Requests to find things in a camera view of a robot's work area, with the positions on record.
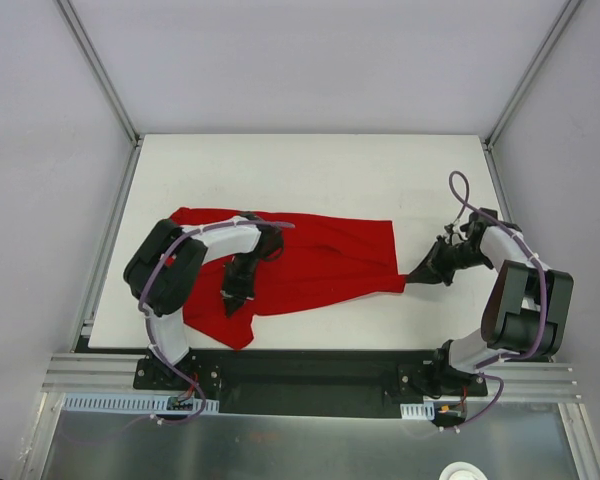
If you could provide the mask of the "red t-shirt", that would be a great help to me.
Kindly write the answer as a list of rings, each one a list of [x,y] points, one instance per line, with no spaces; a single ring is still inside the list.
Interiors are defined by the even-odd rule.
[[[232,259],[202,266],[184,306],[185,325],[240,350],[254,339],[256,316],[273,316],[330,306],[375,293],[401,293],[406,276],[398,270],[389,220],[328,217],[307,213],[259,212],[283,221],[284,244],[255,269],[255,297],[227,313],[221,289]]]

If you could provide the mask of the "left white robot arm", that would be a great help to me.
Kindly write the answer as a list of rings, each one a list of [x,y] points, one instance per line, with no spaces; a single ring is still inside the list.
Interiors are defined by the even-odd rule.
[[[149,339],[150,359],[171,378],[191,388],[195,376],[178,365],[189,357],[184,306],[203,266],[228,258],[220,287],[224,313],[236,313],[256,297],[256,270],[284,251],[283,231],[293,225],[267,221],[253,212],[202,225],[181,226],[162,219],[132,256],[123,280],[138,301]]]

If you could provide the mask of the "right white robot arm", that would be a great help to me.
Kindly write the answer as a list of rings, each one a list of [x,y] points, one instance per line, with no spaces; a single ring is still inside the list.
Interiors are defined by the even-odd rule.
[[[497,273],[480,326],[403,375],[421,395],[459,394],[499,362],[548,358],[561,346],[574,279],[536,258],[519,228],[494,210],[480,208],[460,228],[448,226],[406,281],[450,286],[458,271],[477,266]]]

